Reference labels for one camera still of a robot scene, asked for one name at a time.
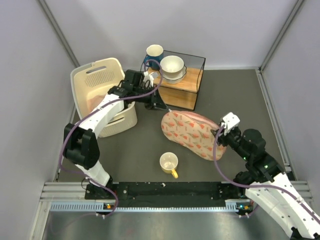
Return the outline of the floral bra laundry bag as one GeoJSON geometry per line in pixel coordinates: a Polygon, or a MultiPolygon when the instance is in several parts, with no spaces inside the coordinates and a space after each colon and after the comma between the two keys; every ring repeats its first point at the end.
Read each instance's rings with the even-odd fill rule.
{"type": "Polygon", "coordinates": [[[211,131],[217,131],[219,126],[212,120],[191,111],[172,110],[163,116],[161,129],[168,140],[205,160],[214,160],[215,137],[211,131]]]}

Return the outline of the pink bra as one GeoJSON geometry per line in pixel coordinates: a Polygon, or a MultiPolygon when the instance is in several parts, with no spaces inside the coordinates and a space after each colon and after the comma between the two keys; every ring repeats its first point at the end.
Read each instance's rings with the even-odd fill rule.
{"type": "Polygon", "coordinates": [[[88,112],[91,113],[105,98],[105,94],[96,95],[87,101],[88,112]]]}

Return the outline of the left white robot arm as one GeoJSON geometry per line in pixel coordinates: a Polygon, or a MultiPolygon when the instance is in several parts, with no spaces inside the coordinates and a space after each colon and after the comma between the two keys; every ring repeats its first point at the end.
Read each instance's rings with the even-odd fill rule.
{"type": "Polygon", "coordinates": [[[169,108],[158,91],[154,80],[157,72],[127,70],[119,85],[113,86],[101,103],[76,124],[67,124],[60,156],[78,167],[89,181],[96,185],[96,192],[102,198],[109,198],[114,191],[111,176],[99,161],[98,136],[103,128],[129,104],[143,103],[147,110],[169,108]]]}

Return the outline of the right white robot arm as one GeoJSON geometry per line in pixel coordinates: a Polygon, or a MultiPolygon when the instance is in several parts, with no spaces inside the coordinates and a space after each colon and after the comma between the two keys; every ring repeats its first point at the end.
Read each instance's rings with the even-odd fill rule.
{"type": "Polygon", "coordinates": [[[215,146],[229,146],[245,161],[229,183],[239,198],[249,198],[283,229],[291,240],[318,240],[320,217],[290,182],[280,164],[266,152],[266,141],[256,129],[239,129],[240,119],[229,112],[212,130],[215,146]]]}

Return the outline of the cream plastic laundry basket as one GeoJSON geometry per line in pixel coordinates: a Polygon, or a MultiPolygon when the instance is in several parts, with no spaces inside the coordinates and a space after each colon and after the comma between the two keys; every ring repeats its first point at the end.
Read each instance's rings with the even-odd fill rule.
{"type": "MultiPolygon", "coordinates": [[[[97,95],[106,95],[110,88],[117,86],[125,77],[120,62],[106,58],[82,65],[70,74],[70,83],[75,107],[80,119],[87,116],[87,101],[97,95]]],[[[138,122],[135,103],[132,102],[101,131],[99,137],[106,138],[134,127],[138,122]]]]}

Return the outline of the white scalloped plate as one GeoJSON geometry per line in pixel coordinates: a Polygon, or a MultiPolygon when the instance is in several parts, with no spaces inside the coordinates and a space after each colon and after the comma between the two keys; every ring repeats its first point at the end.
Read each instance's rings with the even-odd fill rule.
{"type": "Polygon", "coordinates": [[[169,77],[163,74],[162,77],[168,84],[178,84],[184,79],[186,74],[187,74],[187,67],[184,66],[183,69],[177,74],[177,76],[169,77]]]}

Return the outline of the white ceramic bowl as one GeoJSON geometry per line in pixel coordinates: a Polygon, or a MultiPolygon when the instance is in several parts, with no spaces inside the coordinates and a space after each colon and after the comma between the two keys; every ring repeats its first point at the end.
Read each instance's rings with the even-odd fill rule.
{"type": "Polygon", "coordinates": [[[166,78],[178,79],[183,76],[185,63],[179,56],[169,55],[161,60],[160,66],[166,78]]]}

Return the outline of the blue ceramic mug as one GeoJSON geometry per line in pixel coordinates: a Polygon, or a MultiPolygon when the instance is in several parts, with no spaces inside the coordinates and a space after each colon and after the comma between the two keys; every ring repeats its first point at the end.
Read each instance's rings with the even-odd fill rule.
{"type": "Polygon", "coordinates": [[[146,67],[150,67],[154,71],[160,69],[159,64],[164,58],[164,49],[159,44],[152,44],[146,49],[146,56],[143,60],[143,64],[146,67]]]}

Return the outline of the yellow ceramic mug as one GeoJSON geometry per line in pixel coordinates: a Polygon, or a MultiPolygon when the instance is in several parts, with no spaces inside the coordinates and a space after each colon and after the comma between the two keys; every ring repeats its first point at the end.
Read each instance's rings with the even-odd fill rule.
{"type": "Polygon", "coordinates": [[[159,164],[161,169],[167,173],[171,174],[175,179],[179,177],[177,173],[177,167],[179,164],[178,157],[172,152],[166,152],[161,155],[159,159],[159,164]]]}

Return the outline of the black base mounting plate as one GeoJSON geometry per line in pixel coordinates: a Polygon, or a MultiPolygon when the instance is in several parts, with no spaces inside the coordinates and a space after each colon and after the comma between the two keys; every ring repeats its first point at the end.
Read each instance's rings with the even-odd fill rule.
{"type": "Polygon", "coordinates": [[[208,197],[212,200],[246,199],[244,190],[230,183],[205,182],[114,182],[107,187],[119,200],[146,197],[208,197]]]}

